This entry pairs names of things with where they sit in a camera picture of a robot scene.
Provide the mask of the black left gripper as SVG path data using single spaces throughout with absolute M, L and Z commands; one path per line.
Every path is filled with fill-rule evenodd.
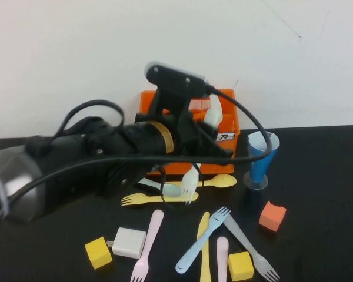
M 218 129 L 204 122 L 196 122 L 192 113 L 178 116 L 174 126 L 177 152 L 181 156 L 231 158 L 233 150 L 217 144 Z

